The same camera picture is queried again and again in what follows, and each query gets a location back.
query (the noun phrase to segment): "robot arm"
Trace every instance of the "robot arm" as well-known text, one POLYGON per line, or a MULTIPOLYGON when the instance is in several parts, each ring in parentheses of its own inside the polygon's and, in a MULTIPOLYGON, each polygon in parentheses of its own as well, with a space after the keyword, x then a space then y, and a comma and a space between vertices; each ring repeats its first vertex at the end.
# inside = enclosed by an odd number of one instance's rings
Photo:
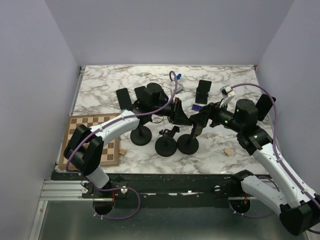
MULTIPOLYGON (((92 135, 93 132, 96 132, 86 141, 86 143, 89 143, 88 147, 81 146, 70 160, 70 163, 94 185, 102 189, 109 182, 109 177, 99 166, 103 147, 122 134, 151 122, 151 115, 145 115, 145 113, 162 108, 168 102, 168 99, 159 84, 149 83, 143 90, 141 98, 135 101, 121 115, 90 128, 84 125, 78 126, 63 152, 64 157, 69 159, 78 145, 89 135, 92 135)), ((182 102, 179 98, 175 98, 167 107, 157 112, 157 115, 167 116, 168 120, 175 125, 190 126, 192 124, 184 113, 182 102)))
POLYGON ((257 125, 272 106, 269 97, 262 95, 256 105, 249 99, 240 99, 236 103, 234 113, 227 111, 224 102, 222 100, 210 103, 198 114, 191 116, 190 119, 195 123, 194 128, 198 128, 198 132, 201 132, 208 120, 212 120, 210 124, 212 128, 223 125, 237 132, 239 144, 262 164, 281 192, 267 186, 248 171, 243 177, 237 178, 240 190, 256 197, 271 208, 279 215, 283 226, 293 235, 297 236, 319 223, 320 209, 317 203, 320 203, 320 196, 303 182, 281 154, 279 154, 280 159, 276 158, 273 139, 257 125))

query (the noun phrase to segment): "chessboard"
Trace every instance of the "chessboard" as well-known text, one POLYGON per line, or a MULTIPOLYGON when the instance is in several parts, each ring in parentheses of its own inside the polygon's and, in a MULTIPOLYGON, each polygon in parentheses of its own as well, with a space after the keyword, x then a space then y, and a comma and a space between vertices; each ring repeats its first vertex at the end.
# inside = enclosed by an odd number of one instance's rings
MULTIPOLYGON (((72 135, 79 125, 83 124, 89 128, 91 126, 96 126, 109 121, 118 115, 119 113, 68 116, 62 141, 62 150, 59 158, 59 169, 66 169, 67 159, 64 157, 64 150, 66 149, 72 135)), ((102 150, 100 166, 116 166, 119 164, 119 141, 120 139, 117 137, 104 146, 102 150)), ((70 164, 69 168, 75 169, 72 164, 70 164)))

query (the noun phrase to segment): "smartphone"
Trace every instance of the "smartphone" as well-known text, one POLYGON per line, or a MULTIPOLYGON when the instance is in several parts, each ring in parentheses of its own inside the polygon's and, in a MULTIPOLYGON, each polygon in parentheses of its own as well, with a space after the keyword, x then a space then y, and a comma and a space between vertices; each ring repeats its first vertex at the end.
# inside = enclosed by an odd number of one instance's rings
POLYGON ((142 95, 143 95, 143 92, 144 92, 145 89, 146 89, 145 86, 139 86, 139 87, 136 87, 134 89, 134 92, 135 92, 135 95, 136 95, 136 99, 141 99, 142 98, 142 95))
POLYGON ((132 105, 131 98, 127 88, 118 89, 115 91, 116 97, 118 98, 118 102, 121 110, 126 110, 128 107, 132 105))

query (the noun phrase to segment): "white wall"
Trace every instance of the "white wall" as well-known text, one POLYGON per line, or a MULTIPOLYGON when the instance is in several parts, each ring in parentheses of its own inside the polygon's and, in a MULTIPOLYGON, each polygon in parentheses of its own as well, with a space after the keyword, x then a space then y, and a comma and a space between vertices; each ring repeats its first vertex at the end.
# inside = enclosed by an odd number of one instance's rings
POLYGON ((320 1, 295 0, 257 67, 277 98, 283 155, 320 193, 320 1))
POLYGON ((293 0, 45 0, 80 65, 257 64, 293 0))
POLYGON ((79 67, 43 0, 0 2, 0 239, 28 239, 79 67))

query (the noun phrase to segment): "marble table surface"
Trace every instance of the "marble table surface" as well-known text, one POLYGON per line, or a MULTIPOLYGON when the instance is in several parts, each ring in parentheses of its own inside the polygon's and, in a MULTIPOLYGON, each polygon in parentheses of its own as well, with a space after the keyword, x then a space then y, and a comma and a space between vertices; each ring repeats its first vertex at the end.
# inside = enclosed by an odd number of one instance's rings
MULTIPOLYGON (((136 95, 134 88, 146 86, 148 83, 159 83, 165 93, 170 96, 173 88, 169 80, 169 71, 181 73, 180 83, 185 91, 177 95, 182 100, 186 115, 196 114, 192 110, 195 103, 196 87, 199 80, 211 81, 208 103, 221 100, 219 89, 225 85, 240 83, 255 83, 257 77, 253 66, 178 66, 178 65, 100 65, 87 66, 75 103, 73 115, 119 113, 119 103, 116 90, 128 88, 132 102, 136 95)), ((257 102, 261 92, 252 86, 235 89, 236 97, 229 104, 228 109, 233 111, 236 101, 240 98, 251 99, 257 102)), ((154 117, 158 122, 162 117, 154 117)), ((199 141, 199 149, 193 155, 185 155, 179 150, 173 156, 162 157, 156 153, 155 142, 160 137, 162 129, 172 129, 167 118, 161 123, 149 122, 146 124, 152 131, 152 140, 145 146, 136 146, 130 141, 130 133, 120 137, 120 148, 127 151, 121 156, 118 166, 104 167, 107 173, 139 173, 139 174, 235 174, 241 170, 249 170, 254 174, 266 174, 266 170, 252 156, 241 148, 235 132, 223 126, 203 129, 199 141), (228 156, 224 153, 231 148, 234 153, 228 156)), ((269 120, 260 123, 271 136, 272 128, 269 120)), ((191 126, 180 126, 180 133, 189 134, 191 126)))

